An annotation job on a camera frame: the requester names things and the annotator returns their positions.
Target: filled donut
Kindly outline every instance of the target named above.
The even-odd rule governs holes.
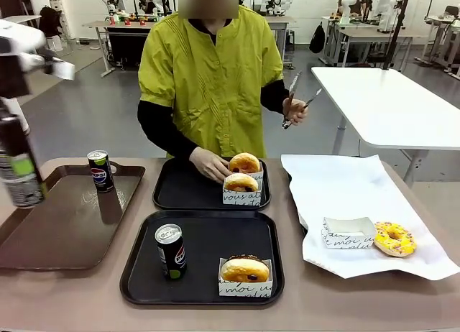
[[[238,173],[227,176],[224,181],[224,188],[226,190],[235,190],[236,192],[257,192],[259,184],[248,174]]]
[[[221,268],[222,279],[232,282],[266,282],[269,276],[268,266],[253,255],[230,257]]]
[[[375,246],[392,257],[405,257],[417,248],[413,235],[399,224],[377,222],[375,228]]]
[[[260,172],[260,161],[254,155],[242,152],[230,160],[229,170],[231,172],[243,172],[245,174]]]

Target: pepsi can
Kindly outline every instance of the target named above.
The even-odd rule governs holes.
[[[97,191],[105,193],[112,190],[114,188],[114,177],[110,169],[107,152],[103,150],[91,151],[87,157]]]
[[[155,240],[165,276],[171,280],[181,278],[187,269],[187,262],[180,227],[176,224],[159,227],[155,232]]]

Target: pepsi logo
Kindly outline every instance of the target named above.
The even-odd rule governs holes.
[[[178,265],[184,265],[185,264],[185,250],[184,250],[184,245],[182,245],[179,248],[178,253],[175,255],[174,261]]]
[[[103,183],[107,178],[106,171],[99,168],[91,168],[91,175],[95,183]]]

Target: hand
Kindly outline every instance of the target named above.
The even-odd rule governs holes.
[[[301,100],[293,99],[293,102],[288,105],[289,98],[282,102],[282,113],[294,126],[303,122],[308,114],[308,108],[304,109],[306,103]]]
[[[192,151],[189,160],[201,174],[217,183],[224,183],[225,178],[231,175],[226,160],[201,147],[196,147]]]

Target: metal tongs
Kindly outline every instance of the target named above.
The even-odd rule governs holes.
[[[293,102],[293,98],[294,98],[294,94],[295,94],[295,91],[297,90],[297,86],[298,86],[298,78],[300,77],[300,75],[302,74],[302,71],[300,71],[295,77],[294,77],[294,80],[292,82],[292,84],[290,85],[289,87],[289,101],[288,101],[288,104],[289,104],[289,107],[290,107],[290,104]],[[318,91],[316,91],[316,93],[311,96],[311,98],[305,103],[305,106],[303,107],[303,111],[305,111],[308,106],[310,105],[310,103],[313,102],[313,100],[316,98],[316,96],[318,96],[321,91],[323,91],[323,89],[319,89]],[[284,120],[282,121],[282,127],[283,129],[288,129],[293,123],[290,122],[289,119],[284,118]]]

